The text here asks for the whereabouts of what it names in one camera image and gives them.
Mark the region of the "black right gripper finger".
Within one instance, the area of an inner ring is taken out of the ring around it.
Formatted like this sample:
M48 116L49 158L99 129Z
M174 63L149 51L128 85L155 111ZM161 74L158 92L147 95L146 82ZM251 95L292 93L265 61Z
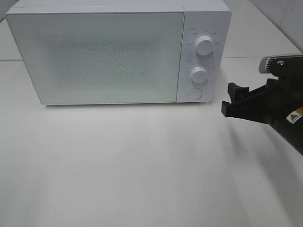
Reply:
M271 111L261 99L240 100L234 103L223 101L221 112L225 117L272 124Z
M261 106L261 98L267 91L267 85L250 90L249 87L241 87L232 82L228 84L227 91L231 100L227 106Z

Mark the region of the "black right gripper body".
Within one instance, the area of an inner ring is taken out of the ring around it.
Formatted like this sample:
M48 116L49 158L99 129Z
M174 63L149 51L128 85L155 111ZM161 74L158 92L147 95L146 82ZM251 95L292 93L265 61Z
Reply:
M303 153L303 116L291 119L291 115L303 106L302 91L285 93L285 85L275 79L251 91L253 115L256 122L268 124L296 151Z

